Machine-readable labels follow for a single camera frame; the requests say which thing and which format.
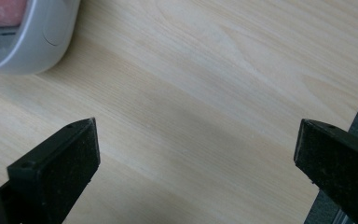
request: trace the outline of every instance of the white plastic object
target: white plastic object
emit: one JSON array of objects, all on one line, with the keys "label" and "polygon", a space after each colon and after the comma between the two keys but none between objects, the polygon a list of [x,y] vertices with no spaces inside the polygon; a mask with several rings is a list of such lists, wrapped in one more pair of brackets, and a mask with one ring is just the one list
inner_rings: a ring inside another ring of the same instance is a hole
[{"label": "white plastic object", "polygon": [[80,0],[28,0],[18,27],[0,27],[0,74],[48,70],[66,52]]}]

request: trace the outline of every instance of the wood grain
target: wood grain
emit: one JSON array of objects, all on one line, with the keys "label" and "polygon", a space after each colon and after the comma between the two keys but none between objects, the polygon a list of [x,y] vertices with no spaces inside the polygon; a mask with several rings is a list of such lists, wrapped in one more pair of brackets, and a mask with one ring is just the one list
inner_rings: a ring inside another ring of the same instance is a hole
[{"label": "wood grain", "polygon": [[0,75],[0,184],[95,117],[102,165],[65,223],[302,223],[300,120],[357,110],[358,1],[82,1],[54,68]]}]

